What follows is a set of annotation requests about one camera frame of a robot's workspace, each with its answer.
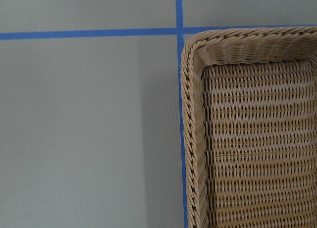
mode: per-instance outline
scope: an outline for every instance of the gray surface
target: gray surface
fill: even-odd
[[[317,24],[316,0],[183,0],[184,25]]]
[[[188,40],[195,34],[184,34],[184,45],[187,44]]]
[[[175,27],[175,0],[0,0],[0,23],[0,32]]]
[[[0,51],[1,228],[183,227],[176,36]]]

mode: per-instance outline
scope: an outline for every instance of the rectangular basket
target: rectangular basket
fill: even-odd
[[[317,227],[317,27],[202,32],[181,70],[188,227]]]

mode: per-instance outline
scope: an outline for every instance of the blue painter's tape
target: blue painter's tape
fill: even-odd
[[[178,63],[178,95],[179,95],[179,116],[180,116],[180,144],[182,157],[182,178],[183,178],[183,207],[184,207],[184,227],[188,227],[187,218],[187,195],[186,195],[186,160],[184,147],[184,122],[182,111],[181,94],[181,55],[184,47],[184,23],[183,23],[183,0],[175,0],[176,3],[176,29],[177,29],[177,63]]]
[[[175,34],[176,34],[176,28],[47,31],[47,32],[0,33],[0,40],[122,37],[122,36],[175,35]]]
[[[233,28],[257,28],[257,27],[292,27],[292,26],[316,26],[316,24],[299,24],[299,25],[250,25],[250,26],[218,26],[218,27],[184,27],[183,34],[196,34],[207,30],[233,29]]]

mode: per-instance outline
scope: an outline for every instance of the basket bottom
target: basket bottom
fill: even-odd
[[[203,70],[209,227],[316,227],[316,66]]]

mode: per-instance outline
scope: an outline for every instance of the blue tape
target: blue tape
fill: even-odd
[[[184,122],[183,122],[183,110],[182,110],[181,67],[180,67],[182,50],[184,48],[183,0],[175,0],[175,2],[176,2],[178,96],[179,96],[180,144],[181,144],[182,179],[183,179],[184,227],[188,228],[187,195],[186,195],[186,160],[185,160],[185,147],[184,147]]]
[[[176,33],[177,33],[176,28],[21,32],[21,33],[0,33],[0,40],[175,35]]]
[[[299,24],[299,25],[245,25],[245,26],[216,26],[216,27],[185,27],[183,28],[183,34],[197,34],[199,32],[207,30],[219,30],[219,29],[233,29],[233,28],[257,28],[257,27],[292,27],[292,26],[316,26],[316,24]]]

